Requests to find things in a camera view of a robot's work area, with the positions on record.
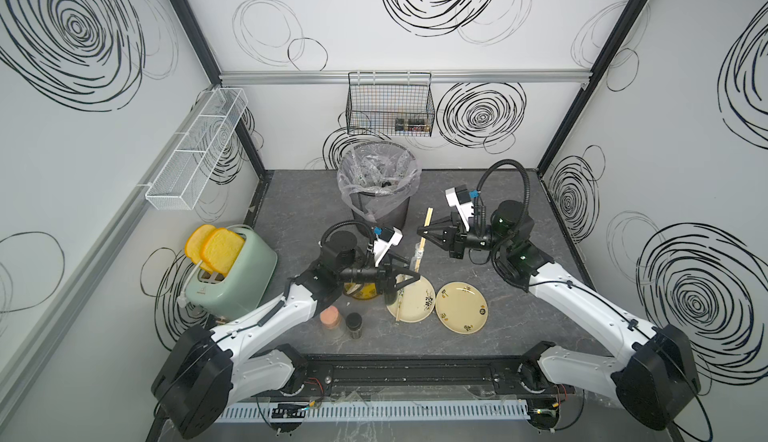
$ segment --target plastic trash bag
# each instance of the plastic trash bag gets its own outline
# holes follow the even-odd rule
[[[366,142],[346,154],[336,180],[344,203],[376,222],[416,193],[421,174],[421,164],[405,147]]]

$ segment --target bread slice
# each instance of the bread slice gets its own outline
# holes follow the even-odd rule
[[[200,256],[219,274],[227,275],[235,264],[245,239],[225,228],[217,228],[203,242]]]
[[[192,232],[192,235],[187,239],[187,243],[184,244],[184,254],[192,259],[194,264],[197,264],[200,262],[200,260],[202,260],[200,258],[200,250],[202,249],[205,240],[214,232],[214,230],[216,230],[216,227],[212,226],[211,224],[199,226],[197,230]],[[200,264],[200,268],[209,274],[216,272],[210,265],[206,264],[205,262]]]

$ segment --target mint green toaster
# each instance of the mint green toaster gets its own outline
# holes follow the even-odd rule
[[[206,271],[200,269],[185,293],[189,302],[213,315],[235,320],[259,306],[275,271],[277,254],[250,228],[238,226],[230,230],[243,236],[245,244],[229,274],[220,281],[210,280],[206,279]]]

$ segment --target black wire basket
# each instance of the black wire basket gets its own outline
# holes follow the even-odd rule
[[[430,137],[435,125],[429,72],[350,72],[346,130],[350,135]]]

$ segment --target plate with black floral pattern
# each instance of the plate with black floral pattern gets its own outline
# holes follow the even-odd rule
[[[438,291],[435,313],[443,325],[457,334],[474,334],[488,320],[488,303],[470,284],[451,282]]]
[[[397,276],[398,282],[403,280],[406,280],[404,275]],[[435,289],[422,276],[416,282],[401,289],[394,304],[386,306],[393,317],[397,317],[398,305],[400,306],[401,322],[421,322],[435,308]]]

